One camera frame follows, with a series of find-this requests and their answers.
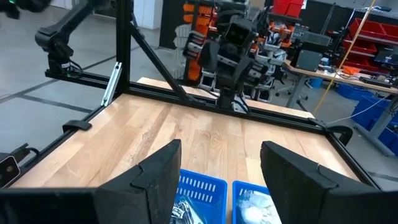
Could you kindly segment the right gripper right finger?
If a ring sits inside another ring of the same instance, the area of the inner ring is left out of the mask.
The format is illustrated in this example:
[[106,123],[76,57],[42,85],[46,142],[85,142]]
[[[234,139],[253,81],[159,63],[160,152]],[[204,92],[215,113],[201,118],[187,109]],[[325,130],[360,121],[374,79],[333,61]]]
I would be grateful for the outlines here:
[[398,224],[398,191],[381,191],[264,141],[264,181],[282,224]]

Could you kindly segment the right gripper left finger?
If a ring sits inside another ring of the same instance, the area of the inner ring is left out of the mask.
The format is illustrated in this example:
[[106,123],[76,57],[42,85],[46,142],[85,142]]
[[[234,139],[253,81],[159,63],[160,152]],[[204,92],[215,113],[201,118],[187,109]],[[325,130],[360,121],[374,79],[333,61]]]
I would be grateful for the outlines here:
[[0,224],[169,224],[181,157],[174,139],[98,187],[0,190]]

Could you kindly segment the silver foil packet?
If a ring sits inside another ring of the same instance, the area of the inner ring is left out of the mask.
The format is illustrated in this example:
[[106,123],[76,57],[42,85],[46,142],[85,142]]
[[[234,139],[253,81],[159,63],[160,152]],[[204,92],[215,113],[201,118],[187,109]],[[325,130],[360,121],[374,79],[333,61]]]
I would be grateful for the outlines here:
[[193,204],[189,200],[181,200],[178,203],[180,209],[183,210],[182,224],[205,224],[196,212]]
[[169,224],[194,224],[189,204],[174,203]]

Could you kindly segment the bagged white cotton balls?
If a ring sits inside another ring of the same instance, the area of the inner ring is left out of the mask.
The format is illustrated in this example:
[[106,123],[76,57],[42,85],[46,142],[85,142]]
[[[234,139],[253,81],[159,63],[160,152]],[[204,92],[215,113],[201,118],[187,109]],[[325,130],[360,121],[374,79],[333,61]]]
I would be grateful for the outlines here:
[[282,224],[270,195],[245,190],[236,202],[236,224]]

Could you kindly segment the black table clamp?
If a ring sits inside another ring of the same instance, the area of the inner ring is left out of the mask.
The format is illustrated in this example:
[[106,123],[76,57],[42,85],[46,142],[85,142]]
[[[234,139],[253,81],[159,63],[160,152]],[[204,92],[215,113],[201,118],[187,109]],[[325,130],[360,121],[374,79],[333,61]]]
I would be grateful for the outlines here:
[[62,126],[62,130],[64,133],[68,131],[76,131],[76,130],[83,130],[87,131],[91,129],[92,124],[87,121],[81,120],[69,120]]
[[333,135],[339,134],[338,140],[346,146],[353,136],[353,130],[347,126],[336,125],[336,126],[327,126],[326,130]]

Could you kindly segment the black partition panel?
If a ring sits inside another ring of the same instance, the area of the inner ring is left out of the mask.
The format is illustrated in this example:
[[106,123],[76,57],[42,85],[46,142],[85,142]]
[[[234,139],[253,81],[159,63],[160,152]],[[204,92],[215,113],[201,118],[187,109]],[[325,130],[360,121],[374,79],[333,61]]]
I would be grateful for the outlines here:
[[183,5],[185,0],[163,0],[162,17],[160,27],[159,46],[167,49],[175,49],[175,29],[184,24]]

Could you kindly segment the grey equipment box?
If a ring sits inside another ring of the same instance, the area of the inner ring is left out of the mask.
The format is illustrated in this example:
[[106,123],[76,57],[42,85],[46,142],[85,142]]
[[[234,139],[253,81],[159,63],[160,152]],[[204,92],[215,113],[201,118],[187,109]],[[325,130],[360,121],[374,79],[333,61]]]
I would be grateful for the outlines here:
[[302,32],[298,41],[297,52],[292,61],[294,68],[316,72],[323,57],[324,47],[312,40],[312,33],[309,31]]

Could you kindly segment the wooden workbench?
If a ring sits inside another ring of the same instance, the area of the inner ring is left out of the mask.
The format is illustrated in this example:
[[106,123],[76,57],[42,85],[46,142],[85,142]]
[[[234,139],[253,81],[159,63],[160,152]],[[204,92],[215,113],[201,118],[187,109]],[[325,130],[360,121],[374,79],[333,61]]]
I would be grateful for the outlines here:
[[291,66],[290,61],[286,60],[281,68],[285,71],[286,74],[288,75],[296,75],[297,80],[294,84],[294,88],[292,90],[292,94],[290,95],[288,102],[286,104],[287,108],[293,108],[294,105],[296,104],[296,101],[299,98],[300,92],[302,90],[302,87],[304,86],[304,83],[306,79],[308,78],[322,78],[323,80],[326,81],[334,81],[337,83],[347,83],[351,85],[357,85],[357,86],[362,86],[365,88],[368,88],[370,90],[377,90],[385,93],[390,93],[392,95],[398,95],[398,89],[397,88],[387,88],[387,87],[382,87],[382,86],[377,86],[369,83],[364,83],[359,81],[358,79],[355,78],[343,78],[340,76],[340,74],[343,74],[343,72],[339,72],[339,75],[335,75],[334,73],[327,73],[323,71],[317,70],[316,72],[308,71],[308,70],[302,70],[299,68],[295,68]]

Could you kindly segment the blue storage bins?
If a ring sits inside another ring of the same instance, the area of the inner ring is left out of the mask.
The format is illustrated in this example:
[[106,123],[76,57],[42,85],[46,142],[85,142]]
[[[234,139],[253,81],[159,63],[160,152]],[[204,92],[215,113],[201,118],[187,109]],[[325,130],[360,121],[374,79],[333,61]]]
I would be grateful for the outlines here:
[[351,114],[354,128],[383,153],[398,155],[398,96],[383,100],[363,87],[348,84],[340,84],[337,93],[358,101]]

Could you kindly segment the red bin shelf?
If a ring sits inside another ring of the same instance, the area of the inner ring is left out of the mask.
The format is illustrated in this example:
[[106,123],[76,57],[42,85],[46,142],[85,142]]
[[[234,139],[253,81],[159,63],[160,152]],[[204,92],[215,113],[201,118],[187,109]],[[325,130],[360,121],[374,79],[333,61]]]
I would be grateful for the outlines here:
[[389,73],[398,70],[398,25],[355,18],[342,41],[348,52],[345,66],[368,73]]

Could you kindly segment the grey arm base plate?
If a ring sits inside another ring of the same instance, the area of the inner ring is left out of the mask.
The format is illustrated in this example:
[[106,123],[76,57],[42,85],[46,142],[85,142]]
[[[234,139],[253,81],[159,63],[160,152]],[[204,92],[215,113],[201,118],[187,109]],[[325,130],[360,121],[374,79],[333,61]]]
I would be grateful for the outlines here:
[[231,105],[235,112],[243,113],[243,114],[249,113],[247,107],[244,106],[240,101],[233,101]]

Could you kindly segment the black aluminium table frame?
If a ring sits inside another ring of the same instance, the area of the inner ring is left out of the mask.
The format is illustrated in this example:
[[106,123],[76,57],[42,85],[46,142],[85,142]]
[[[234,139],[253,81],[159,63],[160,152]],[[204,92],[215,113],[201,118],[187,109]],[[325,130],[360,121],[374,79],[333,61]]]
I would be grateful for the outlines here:
[[29,160],[10,182],[14,188],[92,187],[130,169],[173,139],[182,142],[183,169],[262,185],[260,150],[264,141],[300,154],[350,179],[377,187],[345,143],[308,123],[293,109],[253,103],[259,119],[179,103],[166,83],[129,81],[131,38],[127,0],[119,0],[116,56],[123,63],[121,94],[86,120],[91,128],[69,130]]

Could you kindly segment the silver angled frame bracket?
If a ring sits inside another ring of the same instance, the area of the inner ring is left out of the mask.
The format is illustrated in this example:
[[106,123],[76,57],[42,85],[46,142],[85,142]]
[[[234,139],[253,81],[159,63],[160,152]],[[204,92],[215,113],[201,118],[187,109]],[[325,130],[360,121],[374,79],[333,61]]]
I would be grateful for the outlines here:
[[112,74],[109,78],[109,82],[107,84],[105,93],[103,95],[103,99],[101,102],[101,106],[107,107],[113,100],[113,96],[119,81],[119,77],[121,75],[123,63],[122,62],[116,62],[114,65],[114,69],[112,71]]

